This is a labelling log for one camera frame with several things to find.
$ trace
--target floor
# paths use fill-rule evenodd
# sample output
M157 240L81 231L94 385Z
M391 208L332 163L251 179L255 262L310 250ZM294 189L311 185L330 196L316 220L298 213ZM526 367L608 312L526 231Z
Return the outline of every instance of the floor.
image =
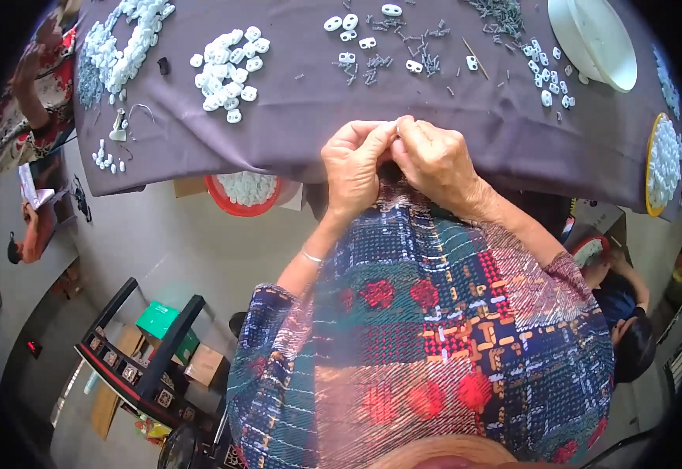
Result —
M77 174L87 190L75 141L64 146L64 157L68 174ZM145 158L130 162L127 171L138 164L145 164ZM172 182L151 184L138 193L100 198L86 194L93 221L79 220L73 238L94 305L102 307L130 276L138 279L144 298L135 306L125 305L120 320L134 321L143 303L151 300L181 308L191 295L200 294L208 308L193 329L201 342L227 357L236 346L227 325L231 315L247 308L256 284L277 279L316 225L308 207L274 209L256 219L232 217L207 193L175 198ZM656 302L682 245L682 216L671 224L632 213L627 220L630 255ZM119 412L114 419L112 443L111 437L101 442L84 423L93 399L82 392L88 376L85 368L78 378L81 385L72 389L57 423L52 455L58 467L121 466L118 458L127 467L154 467L158 449L135 434L127 413ZM618 419L619 425L627 426L627 417ZM614 425L612 416L608 428ZM608 430L608 434L598 447L617 441L618 433Z

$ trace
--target person in red floral clothing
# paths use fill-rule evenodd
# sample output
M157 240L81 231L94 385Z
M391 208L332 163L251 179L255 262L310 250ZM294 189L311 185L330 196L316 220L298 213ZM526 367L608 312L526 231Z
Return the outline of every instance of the person in red floral clothing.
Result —
M320 155L328 210L255 289L231 364L247 467L587 460L614 360L573 257L474 172L458 132L350 122Z
M0 101L0 174L39 160L73 130L74 14L62 0L26 47ZM60 19L67 31L58 24Z

